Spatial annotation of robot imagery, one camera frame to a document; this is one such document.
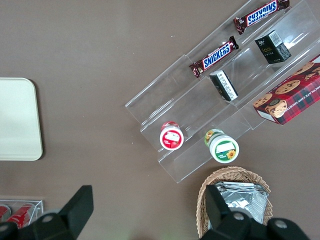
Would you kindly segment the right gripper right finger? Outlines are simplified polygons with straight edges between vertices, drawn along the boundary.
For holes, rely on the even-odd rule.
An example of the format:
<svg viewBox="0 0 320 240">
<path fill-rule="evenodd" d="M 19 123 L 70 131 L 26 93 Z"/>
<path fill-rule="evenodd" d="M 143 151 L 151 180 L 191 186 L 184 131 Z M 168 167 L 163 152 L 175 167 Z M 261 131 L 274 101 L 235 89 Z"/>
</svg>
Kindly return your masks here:
<svg viewBox="0 0 320 240">
<path fill-rule="evenodd" d="M 205 190 L 206 212 L 211 229 L 205 240 L 247 240 L 251 231 L 251 219 L 245 213 L 231 211 L 214 185 Z"/>
</svg>

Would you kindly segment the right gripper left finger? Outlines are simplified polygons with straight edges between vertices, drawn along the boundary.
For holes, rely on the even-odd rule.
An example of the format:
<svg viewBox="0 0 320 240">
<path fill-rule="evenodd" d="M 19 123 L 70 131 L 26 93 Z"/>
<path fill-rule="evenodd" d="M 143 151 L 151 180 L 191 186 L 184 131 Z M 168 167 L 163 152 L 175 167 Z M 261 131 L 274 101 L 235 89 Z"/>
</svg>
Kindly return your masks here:
<svg viewBox="0 0 320 240">
<path fill-rule="evenodd" d="M 76 240 L 94 211 L 93 187 L 83 185 L 58 213 L 48 213 L 18 231 L 20 240 Z"/>
</svg>

